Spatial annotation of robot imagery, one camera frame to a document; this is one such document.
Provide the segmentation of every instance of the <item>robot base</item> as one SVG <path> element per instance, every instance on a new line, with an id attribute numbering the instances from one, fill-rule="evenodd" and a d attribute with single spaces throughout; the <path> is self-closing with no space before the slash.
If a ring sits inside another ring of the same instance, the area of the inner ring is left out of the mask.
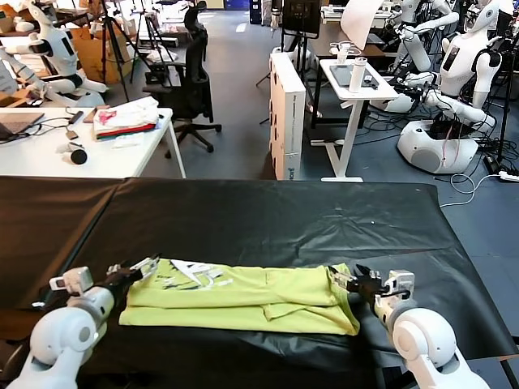
<path id="1" fill-rule="evenodd" d="M 474 158 L 473 139 L 432 139 L 432 120 L 409 122 L 398 139 L 398 151 L 413 166 L 433 174 L 463 173 Z"/>

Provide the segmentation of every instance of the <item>office chair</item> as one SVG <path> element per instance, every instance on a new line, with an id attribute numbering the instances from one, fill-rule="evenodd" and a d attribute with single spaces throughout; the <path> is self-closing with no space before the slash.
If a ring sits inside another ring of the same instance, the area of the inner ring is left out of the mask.
<path id="1" fill-rule="evenodd" d="M 161 84 L 147 85 L 143 91 L 151 93 L 153 98 L 159 102 L 160 107 L 171 108 L 173 120 L 186 119 L 189 121 L 175 128 L 177 132 L 180 132 L 179 143 L 190 134 L 203 143 L 208 152 L 213 152 L 213 145 L 200 135 L 198 130 L 221 132 L 221 124 L 206 125 L 192 122 L 200 114 L 209 118 L 211 123 L 213 122 L 209 76 L 202 67 L 202 55 L 207 43 L 208 35 L 203 31 L 198 32 L 195 39 L 187 46 L 186 64 L 173 64 L 180 78 L 181 85 L 179 87 L 166 87 Z"/>
<path id="2" fill-rule="evenodd" d="M 196 35 L 205 32 L 207 34 L 208 30 L 204 27 L 204 25 L 198 21 L 198 14 L 202 11 L 208 9 L 208 5 L 204 0 L 197 2 L 194 6 L 190 6 L 186 14 L 184 15 L 184 27 L 187 29 L 189 34 L 191 35 L 191 39 L 195 39 Z M 204 48 L 204 57 L 203 60 L 207 56 L 207 46 Z"/>

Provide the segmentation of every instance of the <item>white desk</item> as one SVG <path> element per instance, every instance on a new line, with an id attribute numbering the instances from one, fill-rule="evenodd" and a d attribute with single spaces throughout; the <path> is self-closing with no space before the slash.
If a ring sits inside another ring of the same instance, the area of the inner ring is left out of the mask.
<path id="1" fill-rule="evenodd" d="M 88 115 L 92 109 L 71 108 L 69 112 L 79 110 Z M 0 108 L 0 113 L 42 112 L 48 118 L 69 118 L 71 115 L 64 108 Z M 182 178 L 186 177 L 177 139 L 174 134 L 171 109 L 159 109 L 159 125 L 155 130 L 144 132 L 143 141 L 139 145 L 114 148 L 114 139 L 95 140 L 92 124 L 83 123 L 85 116 L 69 128 L 79 136 L 73 142 L 81 144 L 88 155 L 83 165 L 74 165 L 66 155 L 58 152 L 58 148 L 69 142 L 65 128 L 51 130 L 40 136 L 29 136 L 25 139 L 0 145 L 0 175 L 5 176 L 39 176 L 39 177 L 94 177 L 94 178 L 126 178 L 138 177 L 143 172 L 162 137 L 165 136 L 172 156 L 177 157 Z M 66 120 L 49 122 L 52 126 L 66 124 Z"/>
<path id="2" fill-rule="evenodd" d="M 346 64 L 352 64 L 353 62 L 354 59 L 350 59 L 346 62 Z M 353 107 L 344 140 L 336 142 L 311 142 L 312 146 L 326 147 L 330 163 L 333 167 L 333 172 L 335 173 L 335 177 L 323 177 L 321 178 L 321 181 L 362 182 L 360 177 L 346 177 L 346 169 L 348 168 L 351 150 L 354 145 L 355 135 L 357 134 L 358 120 L 362 111 L 362 105 L 364 104 L 365 100 L 393 100 L 398 97 L 398 94 L 395 92 L 392 86 L 389 85 L 388 82 L 384 80 L 384 78 L 371 67 L 369 63 L 366 64 L 365 75 L 369 73 L 374 79 L 378 81 L 379 87 L 378 89 L 361 88 L 360 92 L 358 93 L 350 92 L 348 88 L 341 88 L 335 80 L 335 77 L 333 77 L 330 66 L 335 66 L 337 64 L 336 59 L 323 59 L 319 62 L 319 64 L 323 68 L 323 72 L 326 74 L 326 77 L 328 77 L 328 81 L 332 85 L 333 91 L 335 91 L 339 100 L 344 101 L 344 103 L 341 104 L 341 107 L 343 109 L 350 106 Z M 342 151 L 341 156 L 339 157 L 335 151 L 335 146 L 340 145 L 342 145 Z"/>

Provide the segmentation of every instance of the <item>humanoid robot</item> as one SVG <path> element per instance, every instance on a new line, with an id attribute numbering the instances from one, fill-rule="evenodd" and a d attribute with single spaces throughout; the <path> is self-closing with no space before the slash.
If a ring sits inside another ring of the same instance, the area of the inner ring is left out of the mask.
<path id="1" fill-rule="evenodd" d="M 398 71 L 389 83 L 398 89 L 403 80 L 409 73 L 416 70 L 424 72 L 431 69 L 431 59 L 423 47 L 421 36 L 437 28 L 445 28 L 450 24 L 457 23 L 459 14 L 452 11 L 451 4 L 446 0 L 404 0 L 401 4 L 401 22 L 395 27 L 395 32 L 400 37 L 401 43 L 398 46 L 397 56 L 391 66 L 391 71 Z M 438 19 L 430 19 L 421 22 L 423 18 L 422 8 L 428 7 L 428 17 L 430 11 L 437 10 L 443 16 Z M 386 112 L 406 113 L 411 110 L 415 103 L 412 96 L 400 93 L 395 100 L 374 100 L 370 104 Z"/>
<path id="2" fill-rule="evenodd" d="M 15 73 L 32 85 L 32 89 L 45 95 L 60 105 L 95 107 L 103 105 L 99 93 L 106 91 L 103 83 L 87 79 L 77 71 L 78 56 L 67 30 L 53 26 L 45 14 L 50 6 L 37 0 L 28 0 L 27 7 L 31 16 L 40 24 L 40 32 L 29 35 L 29 45 L 0 47 L 0 58 L 8 62 Z M 14 54 L 36 54 L 45 57 L 58 72 L 50 80 L 41 80 L 25 65 L 18 62 Z"/>
<path id="3" fill-rule="evenodd" d="M 491 49 L 499 37 L 488 39 L 488 28 L 498 16 L 498 24 L 509 24 L 513 12 L 508 0 L 493 0 L 470 24 L 467 33 L 444 39 L 445 52 L 439 74 L 410 75 L 409 87 L 439 84 L 425 88 L 423 104 L 441 109 L 448 122 L 410 122 L 401 132 L 398 150 L 412 165 L 430 173 L 462 173 L 472 161 L 478 144 L 470 138 L 475 130 L 486 132 L 495 119 L 483 112 L 482 106 L 492 80 L 501 65 L 501 55 Z M 471 104 L 459 100 L 462 89 L 476 76 Z"/>

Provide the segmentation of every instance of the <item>laptop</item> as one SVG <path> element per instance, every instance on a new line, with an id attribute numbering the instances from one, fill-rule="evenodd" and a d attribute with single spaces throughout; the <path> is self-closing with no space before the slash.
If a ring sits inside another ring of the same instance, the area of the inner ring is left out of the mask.
<path id="1" fill-rule="evenodd" d="M 0 113 L 0 140 L 24 132 L 42 116 L 43 113 Z"/>

